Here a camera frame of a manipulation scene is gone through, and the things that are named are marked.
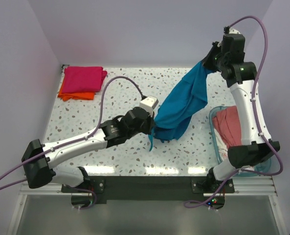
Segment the pink t shirt in basket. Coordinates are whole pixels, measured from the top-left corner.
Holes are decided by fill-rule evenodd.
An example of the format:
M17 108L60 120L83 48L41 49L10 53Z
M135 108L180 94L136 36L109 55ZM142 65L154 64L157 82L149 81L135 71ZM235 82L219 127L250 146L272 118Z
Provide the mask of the pink t shirt in basket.
M212 118L212 122L227 148L242 144L241 125L236 106L218 111Z

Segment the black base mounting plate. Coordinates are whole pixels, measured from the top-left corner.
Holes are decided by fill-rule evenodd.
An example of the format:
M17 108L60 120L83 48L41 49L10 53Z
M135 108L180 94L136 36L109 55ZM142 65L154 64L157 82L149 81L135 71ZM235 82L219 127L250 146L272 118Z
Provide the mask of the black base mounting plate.
M206 194L234 193L233 180L221 188L221 181L206 176L90 176L81 189L90 189L97 204L123 201L203 201Z

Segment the aluminium table frame rail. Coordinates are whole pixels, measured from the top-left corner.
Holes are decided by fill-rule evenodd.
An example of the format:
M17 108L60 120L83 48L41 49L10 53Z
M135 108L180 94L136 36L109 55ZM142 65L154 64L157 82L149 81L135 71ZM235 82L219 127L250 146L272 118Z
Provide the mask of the aluminium table frame rail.
M234 193L225 193L232 196L277 196L277 191L271 177L236 177L233 178ZM71 193L61 192L61 185L49 184L47 186L30 189L27 183L22 183L20 195L71 195Z

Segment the folded magenta t shirt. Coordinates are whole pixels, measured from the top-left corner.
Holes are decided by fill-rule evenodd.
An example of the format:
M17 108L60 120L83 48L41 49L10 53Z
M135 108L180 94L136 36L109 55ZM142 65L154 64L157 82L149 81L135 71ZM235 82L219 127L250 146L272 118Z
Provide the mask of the folded magenta t shirt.
M68 66L64 70L62 93L99 92L107 74L103 67Z

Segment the folded orange t shirt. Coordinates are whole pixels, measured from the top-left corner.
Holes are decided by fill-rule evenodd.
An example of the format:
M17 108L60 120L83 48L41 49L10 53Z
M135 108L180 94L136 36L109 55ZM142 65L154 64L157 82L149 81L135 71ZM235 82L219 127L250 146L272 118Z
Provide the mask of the folded orange t shirt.
M68 101L70 99L73 100L94 100L95 93L94 92L86 92L86 93L62 93L63 86L61 86L59 93L57 95L62 101Z

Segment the white t shirt in basket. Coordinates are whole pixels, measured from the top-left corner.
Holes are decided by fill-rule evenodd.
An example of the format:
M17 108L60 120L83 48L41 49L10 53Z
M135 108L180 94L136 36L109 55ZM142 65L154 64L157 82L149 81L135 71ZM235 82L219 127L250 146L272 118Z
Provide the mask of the white t shirt in basket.
M226 129L221 134L221 132L214 128L213 134L213 140L216 141L214 145L215 153L218 163L220 164L227 159L229 147L241 145L241 131L240 128L232 130L232 132Z

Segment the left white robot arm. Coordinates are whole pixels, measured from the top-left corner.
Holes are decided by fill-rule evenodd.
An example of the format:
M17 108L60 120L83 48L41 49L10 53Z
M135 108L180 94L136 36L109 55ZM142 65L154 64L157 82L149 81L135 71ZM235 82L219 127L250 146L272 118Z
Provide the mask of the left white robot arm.
M31 141L22 157L28 186L35 189L56 183L74 187L78 192L86 191L89 176L83 167L61 168L59 165L88 152L123 144L139 133L150 134L154 117L153 110L135 107L123 116L101 123L92 132L55 143Z

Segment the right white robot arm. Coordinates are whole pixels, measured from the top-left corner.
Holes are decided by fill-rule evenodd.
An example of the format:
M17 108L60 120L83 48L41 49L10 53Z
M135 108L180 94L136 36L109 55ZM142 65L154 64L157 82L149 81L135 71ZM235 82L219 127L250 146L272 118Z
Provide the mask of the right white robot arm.
M235 100L241 128L241 145L230 147L227 160L211 168L203 187L218 192L223 180L233 172L247 170L270 159L280 150L280 143L273 141L266 127L260 100L257 75L253 62L245 62L245 37L227 33L221 42L213 42L202 65L221 72Z

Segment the blue t shirt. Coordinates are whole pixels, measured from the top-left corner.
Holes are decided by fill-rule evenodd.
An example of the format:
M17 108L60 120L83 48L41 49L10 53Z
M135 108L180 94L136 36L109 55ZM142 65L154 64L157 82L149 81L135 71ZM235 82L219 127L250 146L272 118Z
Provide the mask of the blue t shirt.
M187 130L192 116L207 104L206 79L212 71L198 62L172 89L158 109L155 126L149 135L161 142L178 140Z

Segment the clear teal plastic basket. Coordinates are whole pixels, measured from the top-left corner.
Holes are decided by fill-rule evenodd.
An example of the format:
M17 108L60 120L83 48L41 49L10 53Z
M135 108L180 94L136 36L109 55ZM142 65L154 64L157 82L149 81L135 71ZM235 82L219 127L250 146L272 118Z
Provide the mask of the clear teal plastic basket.
M215 124L214 124L214 118L217 117L217 114L218 113L221 113L222 111L225 111L226 109L228 110L231 110L231 111L234 111L234 110L237 110L236 106L217 106L217 107L214 107L209 115L208 115L208 118L209 118L209 125L210 125L210 129L211 129L211 136L212 136L212 140L213 140L213 137L214 137L214 134L213 134L213 131L214 131L214 128L215 127ZM266 160L265 162L261 163L261 164L258 164L256 165L255 167L249 167L247 168L248 170L252 170L252 171L258 171L258 172L263 172L263 173L266 173L267 171L270 170L270 167L271 167L271 159L268 159Z

